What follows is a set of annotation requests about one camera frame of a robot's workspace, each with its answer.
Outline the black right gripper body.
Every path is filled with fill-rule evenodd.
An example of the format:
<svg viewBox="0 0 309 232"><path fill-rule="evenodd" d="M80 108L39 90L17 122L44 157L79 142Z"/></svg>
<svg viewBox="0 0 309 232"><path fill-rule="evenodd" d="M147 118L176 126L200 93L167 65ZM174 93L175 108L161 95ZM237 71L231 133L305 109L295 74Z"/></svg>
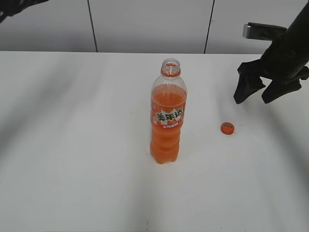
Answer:
<svg viewBox="0 0 309 232"><path fill-rule="evenodd" d="M309 35L286 33L274 39L260 59L242 63L241 74L287 84L309 78L308 61Z"/></svg>

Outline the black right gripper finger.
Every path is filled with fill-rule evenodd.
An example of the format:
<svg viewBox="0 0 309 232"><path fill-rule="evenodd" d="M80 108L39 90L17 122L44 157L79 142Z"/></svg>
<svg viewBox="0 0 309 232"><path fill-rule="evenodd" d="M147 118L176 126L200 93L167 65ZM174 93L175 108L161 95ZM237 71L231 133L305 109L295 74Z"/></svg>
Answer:
<svg viewBox="0 0 309 232"><path fill-rule="evenodd" d="M249 96L265 88L261 76L260 62L244 62L238 67L239 80L234 93L236 104L244 102Z"/></svg>
<svg viewBox="0 0 309 232"><path fill-rule="evenodd" d="M299 80L283 84L272 81L262 94L264 103L270 103L283 95L295 92L301 89Z"/></svg>

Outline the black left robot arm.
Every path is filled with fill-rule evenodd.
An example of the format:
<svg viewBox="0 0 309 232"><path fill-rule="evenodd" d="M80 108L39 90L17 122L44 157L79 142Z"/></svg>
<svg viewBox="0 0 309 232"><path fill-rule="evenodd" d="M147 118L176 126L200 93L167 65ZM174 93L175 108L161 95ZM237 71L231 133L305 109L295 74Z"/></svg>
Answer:
<svg viewBox="0 0 309 232"><path fill-rule="evenodd" d="M0 22L12 17L28 7L45 3L48 0L0 0Z"/></svg>

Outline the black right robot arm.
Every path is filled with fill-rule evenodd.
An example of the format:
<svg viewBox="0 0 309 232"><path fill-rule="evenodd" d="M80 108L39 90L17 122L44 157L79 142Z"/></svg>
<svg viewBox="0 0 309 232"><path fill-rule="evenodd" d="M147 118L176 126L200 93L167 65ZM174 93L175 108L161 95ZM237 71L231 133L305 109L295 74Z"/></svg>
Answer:
<svg viewBox="0 0 309 232"><path fill-rule="evenodd" d="M309 6L306 4L289 28L249 22L243 27L247 39L271 41L263 55L238 67L234 93L237 104L261 89L264 103L301 89L309 69Z"/></svg>

